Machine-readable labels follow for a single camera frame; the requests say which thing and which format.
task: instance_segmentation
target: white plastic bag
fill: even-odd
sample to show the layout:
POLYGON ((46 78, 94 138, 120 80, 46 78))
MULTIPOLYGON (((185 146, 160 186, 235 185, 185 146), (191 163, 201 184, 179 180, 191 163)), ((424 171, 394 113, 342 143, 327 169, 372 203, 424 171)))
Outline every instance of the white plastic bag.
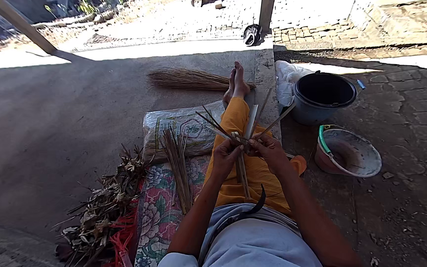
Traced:
POLYGON ((293 103, 293 87, 300 77, 313 73, 314 71, 299 67, 283 60, 275 62, 276 69, 276 98, 278 99, 279 112, 283 107, 293 103))

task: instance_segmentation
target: foot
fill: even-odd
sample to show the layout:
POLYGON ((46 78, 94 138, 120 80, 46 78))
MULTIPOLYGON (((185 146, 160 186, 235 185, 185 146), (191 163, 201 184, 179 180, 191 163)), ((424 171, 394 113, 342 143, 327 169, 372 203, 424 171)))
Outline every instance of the foot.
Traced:
POLYGON ((243 66, 239 61, 235 61, 235 89, 233 97, 245 98, 250 93, 250 87, 243 80, 243 66))
POLYGON ((230 85, 228 86, 228 90, 225 92, 225 94, 223 95, 223 101, 225 103, 230 103, 230 100, 232 99, 232 96, 234 94, 234 90, 235 90, 235 68, 232 69, 232 71, 230 72, 230 85))

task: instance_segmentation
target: light blue shirt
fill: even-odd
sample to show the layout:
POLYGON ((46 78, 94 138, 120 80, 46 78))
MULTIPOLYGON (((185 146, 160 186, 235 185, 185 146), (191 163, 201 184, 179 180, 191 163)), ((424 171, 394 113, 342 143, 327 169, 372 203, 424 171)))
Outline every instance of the light blue shirt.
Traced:
POLYGON ((302 240, 294 221, 266 207, 227 226, 208 247, 213 231, 226 219, 253 208, 251 203, 214 209, 199 260, 192 255, 169 253, 158 267, 321 267, 311 248, 302 240))

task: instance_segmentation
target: black plastic bag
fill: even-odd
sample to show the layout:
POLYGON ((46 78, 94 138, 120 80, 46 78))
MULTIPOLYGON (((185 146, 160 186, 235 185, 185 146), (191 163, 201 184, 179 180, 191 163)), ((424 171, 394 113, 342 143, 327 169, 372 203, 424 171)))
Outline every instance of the black plastic bag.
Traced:
POLYGON ((243 32, 243 42, 246 46, 255 45, 261 40, 261 31, 263 28, 258 24, 248 25, 243 32))

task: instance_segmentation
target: leg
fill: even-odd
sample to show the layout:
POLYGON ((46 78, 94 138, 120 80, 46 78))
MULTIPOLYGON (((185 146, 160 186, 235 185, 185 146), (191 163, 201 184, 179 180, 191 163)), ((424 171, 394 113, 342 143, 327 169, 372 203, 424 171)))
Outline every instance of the leg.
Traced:
MULTIPOLYGON (((220 123, 222 128, 228 133, 239 132, 243 134, 250 112, 243 98, 249 92, 249 87, 243 81, 243 67, 239 62, 235 62, 235 68, 230 75, 230 88, 223 97, 223 100, 228 103, 228 106, 222 115, 222 121, 220 123)), ((255 132, 259 131, 264 131, 264 128, 257 127, 255 132)), ((217 135, 213 149, 222 143, 223 140, 223 137, 217 135)), ((276 176, 270 173, 266 162, 260 158, 248 157, 247 155, 244 155, 244 158, 249 191, 252 199, 245 199, 243 187, 241 184, 237 183, 236 168, 233 167, 227 179, 223 182, 215 206, 218 207, 231 203, 244 202, 256 203, 261 197, 261 184, 263 184, 267 196, 265 204, 272 209, 292 217, 291 210, 289 210, 288 203, 282 193, 281 185, 276 176)), ((212 167, 213 154, 207 168, 205 182, 210 178, 212 167)))

